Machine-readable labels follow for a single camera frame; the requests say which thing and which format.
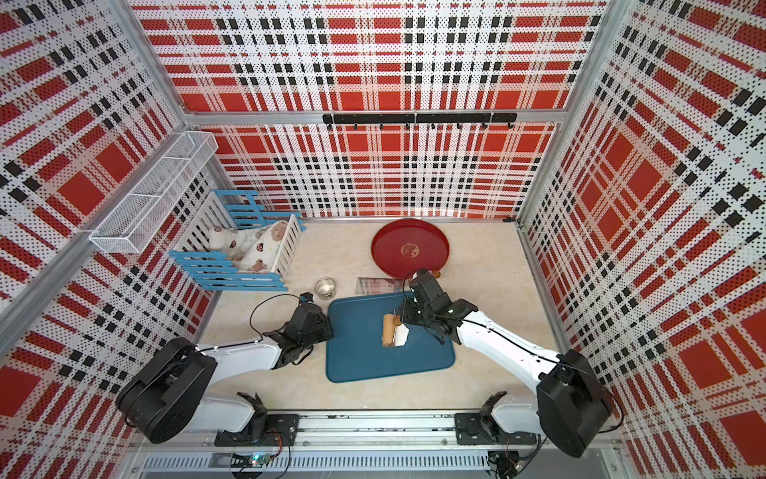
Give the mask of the blue white toy crib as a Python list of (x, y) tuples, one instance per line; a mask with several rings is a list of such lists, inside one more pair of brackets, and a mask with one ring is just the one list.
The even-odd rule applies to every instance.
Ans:
[(256, 191), (210, 193), (170, 257), (205, 291), (285, 293), (305, 225), (269, 211)]

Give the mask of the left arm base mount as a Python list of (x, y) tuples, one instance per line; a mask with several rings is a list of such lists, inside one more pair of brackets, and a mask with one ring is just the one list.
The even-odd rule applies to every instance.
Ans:
[(293, 446), (298, 432), (299, 414), (254, 416), (241, 432), (219, 431), (216, 447)]

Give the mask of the black hook rail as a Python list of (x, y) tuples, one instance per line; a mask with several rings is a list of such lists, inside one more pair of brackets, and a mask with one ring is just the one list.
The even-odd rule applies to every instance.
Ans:
[(519, 119), (517, 113), (394, 113), (394, 114), (325, 114), (324, 125), (437, 125), (437, 124), (501, 124), (510, 125)]

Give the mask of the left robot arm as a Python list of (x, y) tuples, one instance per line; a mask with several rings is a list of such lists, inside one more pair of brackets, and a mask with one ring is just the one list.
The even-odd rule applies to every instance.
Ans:
[(329, 317), (304, 295), (289, 321), (255, 339), (223, 345), (169, 341), (120, 390), (116, 407), (153, 444), (203, 431), (214, 432), (218, 445), (255, 444), (277, 430), (268, 424), (263, 401), (245, 392), (215, 397), (209, 388), (249, 372), (299, 365), (315, 345), (331, 339)]

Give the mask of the small glass bowl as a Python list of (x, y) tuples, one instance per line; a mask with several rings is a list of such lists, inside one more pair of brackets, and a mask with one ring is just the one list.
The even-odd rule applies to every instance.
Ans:
[(315, 294), (321, 299), (333, 299), (336, 295), (336, 283), (330, 277), (319, 279), (314, 285)]

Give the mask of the wooden rolling pin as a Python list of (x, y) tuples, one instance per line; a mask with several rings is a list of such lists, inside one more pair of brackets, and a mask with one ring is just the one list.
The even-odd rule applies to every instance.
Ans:
[(402, 325), (401, 317), (395, 313), (386, 313), (383, 317), (381, 343), (384, 347), (394, 347), (394, 329), (396, 325)]

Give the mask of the red round plate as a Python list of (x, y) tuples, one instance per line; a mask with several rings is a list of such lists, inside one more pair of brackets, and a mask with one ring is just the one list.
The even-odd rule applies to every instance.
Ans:
[(381, 228), (372, 240), (372, 259), (389, 277), (405, 279), (412, 271), (440, 271), (450, 255), (444, 233), (417, 219), (398, 220)]

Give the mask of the white dough lump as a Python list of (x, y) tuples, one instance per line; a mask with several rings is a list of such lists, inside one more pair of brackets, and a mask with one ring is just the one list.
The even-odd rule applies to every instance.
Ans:
[(394, 347), (401, 347), (404, 346), (407, 343), (409, 335), (409, 328), (407, 325), (402, 323), (402, 325), (396, 325), (394, 329), (394, 338), (393, 338), (393, 346)]

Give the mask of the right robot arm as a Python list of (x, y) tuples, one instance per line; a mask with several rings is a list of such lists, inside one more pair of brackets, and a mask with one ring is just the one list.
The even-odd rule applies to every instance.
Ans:
[(476, 305), (450, 299), (426, 269), (411, 273), (401, 321), (424, 327), (439, 340), (451, 339), (492, 359), (534, 393), (537, 405), (516, 403), (499, 391), (483, 404), (479, 427), (495, 443), (514, 434), (549, 439), (560, 451), (579, 458), (616, 410), (616, 401), (596, 377), (586, 357), (571, 349), (559, 353), (536, 345), (495, 323)]

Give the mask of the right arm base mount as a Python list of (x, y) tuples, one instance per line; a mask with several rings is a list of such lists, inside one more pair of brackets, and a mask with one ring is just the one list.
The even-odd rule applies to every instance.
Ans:
[(526, 431), (508, 433), (490, 415), (480, 412), (456, 413), (454, 422), (459, 445), (532, 446), (538, 442), (538, 435)]

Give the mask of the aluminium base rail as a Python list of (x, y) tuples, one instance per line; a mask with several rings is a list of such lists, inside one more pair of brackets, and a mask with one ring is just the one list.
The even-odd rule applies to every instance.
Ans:
[(484, 471), (491, 453), (511, 453), (515, 445), (479, 439), (459, 444), (452, 410), (300, 411), (293, 445), (217, 446), (207, 432), (181, 434), (159, 445), (130, 444), (122, 478), (157, 474), (221, 474), (232, 454), (274, 453), (261, 469), (265, 477), (291, 473)]

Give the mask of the doll in patterned cloth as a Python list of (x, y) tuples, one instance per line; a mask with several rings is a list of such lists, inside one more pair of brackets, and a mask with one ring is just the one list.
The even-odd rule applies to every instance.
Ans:
[(287, 227), (286, 221), (249, 230), (213, 227), (207, 232), (209, 250), (224, 253), (240, 273), (268, 273)]

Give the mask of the small green circuit board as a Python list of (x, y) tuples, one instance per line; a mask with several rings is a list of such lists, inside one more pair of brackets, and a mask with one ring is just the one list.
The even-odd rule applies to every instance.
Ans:
[(231, 468), (263, 468), (271, 463), (270, 454), (237, 454), (231, 455)]

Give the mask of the teal plastic tray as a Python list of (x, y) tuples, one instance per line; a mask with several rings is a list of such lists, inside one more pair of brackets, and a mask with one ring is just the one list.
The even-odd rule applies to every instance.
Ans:
[(401, 315), (407, 293), (337, 299), (328, 308), (333, 339), (326, 347), (326, 377), (345, 383), (423, 373), (451, 367), (448, 339), (439, 340)]

